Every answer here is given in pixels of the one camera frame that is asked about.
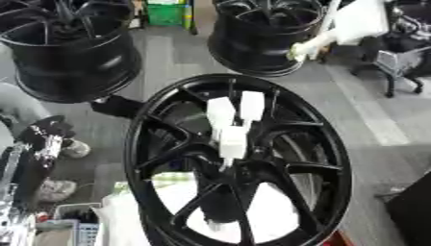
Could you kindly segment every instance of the jeans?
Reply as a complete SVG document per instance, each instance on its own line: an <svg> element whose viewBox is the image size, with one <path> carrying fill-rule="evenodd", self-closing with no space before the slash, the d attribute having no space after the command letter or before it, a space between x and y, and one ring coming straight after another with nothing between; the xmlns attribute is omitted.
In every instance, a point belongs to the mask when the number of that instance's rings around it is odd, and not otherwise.
<svg viewBox="0 0 431 246"><path fill-rule="evenodd" d="M13 145L13 140L24 127L40 119L51 116L51 113L35 98L27 95L19 87L0 83L0 116L11 119L12 128L0 121L0 155Z"/></svg>

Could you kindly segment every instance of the chair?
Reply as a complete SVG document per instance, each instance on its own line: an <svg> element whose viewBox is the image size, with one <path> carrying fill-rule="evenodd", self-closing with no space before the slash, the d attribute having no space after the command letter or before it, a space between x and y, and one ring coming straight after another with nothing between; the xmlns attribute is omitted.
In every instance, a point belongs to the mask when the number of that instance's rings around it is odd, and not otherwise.
<svg viewBox="0 0 431 246"><path fill-rule="evenodd" d="M418 5L416 9L426 12L428 7ZM398 11L398 17L392 21L388 34L365 38L360 44L365 53L362 58L364 63L351 70L355 76L364 70L384 73L388 81L388 98L394 97L394 84L400 79L415 83L417 87L414 93L420 94L423 91L423 82L418 77L423 75L423 64L431 55L429 25L407 14Z"/></svg>

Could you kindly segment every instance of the sneaker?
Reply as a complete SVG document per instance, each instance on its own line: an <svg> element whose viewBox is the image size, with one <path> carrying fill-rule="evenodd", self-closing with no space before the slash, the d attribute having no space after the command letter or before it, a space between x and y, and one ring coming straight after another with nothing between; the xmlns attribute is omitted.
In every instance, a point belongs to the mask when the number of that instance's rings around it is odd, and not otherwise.
<svg viewBox="0 0 431 246"><path fill-rule="evenodd" d="M38 191L38 200L45 203L58 203L69 198L76 191L72 181L46 180Z"/></svg>
<svg viewBox="0 0 431 246"><path fill-rule="evenodd" d="M62 154L72 159L84 158L89 155L91 148L88 144L76 139L72 139L70 146L62 149Z"/></svg>

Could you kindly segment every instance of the black wheel rim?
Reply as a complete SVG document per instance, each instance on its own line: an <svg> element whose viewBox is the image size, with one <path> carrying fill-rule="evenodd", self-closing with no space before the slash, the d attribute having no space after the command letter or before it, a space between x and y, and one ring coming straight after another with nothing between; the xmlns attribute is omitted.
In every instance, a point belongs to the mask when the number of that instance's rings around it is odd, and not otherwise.
<svg viewBox="0 0 431 246"><path fill-rule="evenodd" d="M127 0L5 0L0 40L26 46L65 46L116 35L128 27Z"/></svg>
<svg viewBox="0 0 431 246"><path fill-rule="evenodd" d="M234 182L229 178L225 179L223 175L220 175L220 177L223 176L221 178L213 177L199 194L177 214L171 214L166 209L149 180L159 165L178 159L180 156L199 160L206 166L218 167L220 162L217 150L208 144L209 139L206 134L196 135L190 129L164 120L167 108L178 102L186 102L204 111L209 98L224 95L229 96L236 104L236 102L238 103L238 93L242 90L265 93L266 106L270 110L266 112L264 118L268 119L267 122L270 124L264 124L263 128L254 127L258 129L259 134L256 134L253 139L249 139L252 147L248 156L244 161L234 165L233 173L242 173L245 168L248 173L252 174L247 176L252 177L250 180L246 180L247 182L250 183L251 180L257 179L258 182L269 182L276 185L292 199L300 216L300 226L297 230L264 243L255 243L243 210L241 189L237 187L240 180L238 177L242 176L235 176L237 180ZM286 107L295 113L295 117L283 118L283 121L279 122L281 119L278 113L284 113ZM145 139L149 136L150 129L167 131L179 141L173 148L164 153L157 153L155 158L149 159L150 147ZM286 161L283 157L274 157L271 154L272 150L271 153L268 153L269 146L269 149L279 148L269 143L273 142L277 136L291 132L292 129L318 135L328 161L326 163ZM193 168L195 172L203 170L202 165L199 164L194 165ZM148 217L160 234L175 245L318 245L336 230L345 213L351 193L351 170L348 156L342 141L329 122L302 98L285 88L242 75L197 76L169 86L151 97L131 124L125 145L125 170L141 212ZM294 173L318 174L324 180L322 192L313 210L310 210L298 188L292 182L291 174ZM200 203L221 185L227 185L237 201L241 227L239 244L210 239L189 229L186 225L186 220L191 213L199 208Z"/></svg>
<svg viewBox="0 0 431 246"><path fill-rule="evenodd" d="M216 0L220 14L235 17L244 23L285 31L302 31L322 18L318 1L297 0Z"/></svg>

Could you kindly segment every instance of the green box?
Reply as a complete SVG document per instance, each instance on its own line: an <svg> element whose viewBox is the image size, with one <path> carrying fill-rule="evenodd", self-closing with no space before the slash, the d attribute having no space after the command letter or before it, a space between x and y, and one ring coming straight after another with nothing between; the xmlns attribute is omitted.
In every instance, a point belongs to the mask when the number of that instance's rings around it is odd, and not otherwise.
<svg viewBox="0 0 431 246"><path fill-rule="evenodd" d="M149 4L148 18L151 25L174 26L183 24L184 4Z"/></svg>

